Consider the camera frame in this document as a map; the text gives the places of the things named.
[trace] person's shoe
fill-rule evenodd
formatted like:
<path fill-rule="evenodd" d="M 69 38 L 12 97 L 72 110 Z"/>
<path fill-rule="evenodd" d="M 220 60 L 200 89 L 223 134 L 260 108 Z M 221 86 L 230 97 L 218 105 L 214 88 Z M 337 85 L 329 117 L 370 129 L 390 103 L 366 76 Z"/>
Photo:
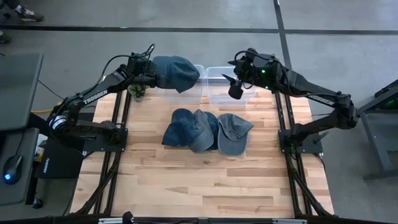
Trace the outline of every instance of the person's shoe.
<path fill-rule="evenodd" d="M 26 6 L 21 8 L 21 13 L 17 12 L 18 16 L 22 21 L 29 22 L 29 21 L 35 21 L 35 22 L 40 22 L 43 21 L 44 16 L 34 12 L 32 10 L 29 10 L 26 8 Z"/>
<path fill-rule="evenodd" d="M 12 41 L 12 38 L 5 34 L 4 32 L 0 31 L 0 43 L 8 44 Z"/>

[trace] gray desk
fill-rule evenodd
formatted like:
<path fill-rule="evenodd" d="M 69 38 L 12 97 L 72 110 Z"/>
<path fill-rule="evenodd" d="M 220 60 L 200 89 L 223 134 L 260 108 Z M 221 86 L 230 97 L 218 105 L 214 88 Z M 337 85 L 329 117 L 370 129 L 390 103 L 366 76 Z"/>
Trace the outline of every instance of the gray desk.
<path fill-rule="evenodd" d="M 21 147 L 18 155 L 23 157 L 22 176 L 21 179 L 13 185 L 5 184 L 3 179 L 0 180 L 0 205 L 11 205 L 23 202 L 27 197 L 29 188 L 29 180 L 32 172 L 33 157 L 39 130 L 37 128 L 29 128 L 23 131 L 14 131 L 5 135 L 4 145 L 0 151 L 0 168 L 6 163 L 7 159 L 16 154 L 19 142 Z"/>
<path fill-rule="evenodd" d="M 27 126 L 42 62 L 40 53 L 0 56 L 0 131 Z"/>

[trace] baseball cap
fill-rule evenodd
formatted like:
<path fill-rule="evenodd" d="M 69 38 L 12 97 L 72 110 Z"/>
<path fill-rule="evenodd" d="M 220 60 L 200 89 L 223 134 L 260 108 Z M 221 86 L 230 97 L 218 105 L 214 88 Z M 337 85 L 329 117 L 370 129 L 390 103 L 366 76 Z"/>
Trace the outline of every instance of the baseball cap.
<path fill-rule="evenodd" d="M 211 132 L 211 128 L 207 120 L 207 114 L 205 112 L 202 110 L 196 110 L 193 117 L 195 118 L 196 136 L 188 147 L 193 152 L 203 152 L 213 145 L 213 132 Z"/>
<path fill-rule="evenodd" d="M 178 93 L 191 89 L 200 77 L 199 71 L 187 59 L 179 56 L 157 56 L 155 72 L 159 75 L 157 86 L 176 89 Z"/>
<path fill-rule="evenodd" d="M 218 120 L 214 114 L 210 112 L 205 112 L 207 114 L 207 121 L 210 125 L 211 132 L 213 133 L 213 144 L 206 150 L 218 149 Z"/>
<path fill-rule="evenodd" d="M 195 118 L 187 109 L 177 109 L 173 112 L 172 122 L 163 135 L 162 144 L 165 146 L 187 146 L 197 135 Z"/>
<path fill-rule="evenodd" d="M 254 127 L 235 114 L 218 116 L 218 150 L 227 156 L 240 156 L 248 143 L 248 132 Z"/>

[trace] concrete floor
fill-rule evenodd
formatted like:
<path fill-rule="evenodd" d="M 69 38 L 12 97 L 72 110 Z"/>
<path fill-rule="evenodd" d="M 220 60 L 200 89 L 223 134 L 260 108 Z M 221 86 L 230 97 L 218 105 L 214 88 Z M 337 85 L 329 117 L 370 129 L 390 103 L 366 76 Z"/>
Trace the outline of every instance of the concrete floor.
<path fill-rule="evenodd" d="M 272 0 L 22 0 L 45 14 L 46 25 L 115 27 L 201 27 L 277 29 Z M 397 30 L 395 0 L 280 0 L 286 29 Z M 20 24 L 14 16 L 7 23 Z M 279 34 L 178 32 L 62 32 L 6 30 L 11 45 L 0 52 L 42 51 L 40 80 L 59 95 L 68 96 L 91 86 L 106 61 L 116 54 L 142 52 L 156 44 L 154 55 L 181 55 L 204 67 L 226 66 L 248 47 L 282 58 Z M 293 68 L 309 81 L 352 94 L 356 106 L 397 79 L 396 35 L 287 35 Z M 115 60 L 108 71 L 125 60 Z M 41 85 L 35 110 L 51 108 L 59 99 Z M 310 103 L 313 114 L 326 106 Z M 333 129 L 322 140 L 326 176 L 335 213 L 345 218 L 398 223 L 398 179 L 364 182 L 362 176 L 379 170 L 361 123 Z M 0 208 L 1 219 L 61 215 L 76 180 L 45 180 L 39 194 L 45 205 Z"/>

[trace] computer mouse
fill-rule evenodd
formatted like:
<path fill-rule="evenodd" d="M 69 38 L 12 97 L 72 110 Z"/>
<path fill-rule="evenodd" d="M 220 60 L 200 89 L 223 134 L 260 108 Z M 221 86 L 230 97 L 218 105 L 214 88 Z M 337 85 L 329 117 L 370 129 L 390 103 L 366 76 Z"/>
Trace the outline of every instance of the computer mouse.
<path fill-rule="evenodd" d="M 2 178 L 6 184 L 16 184 L 21 178 L 22 156 L 15 155 L 7 159 L 2 168 Z"/>

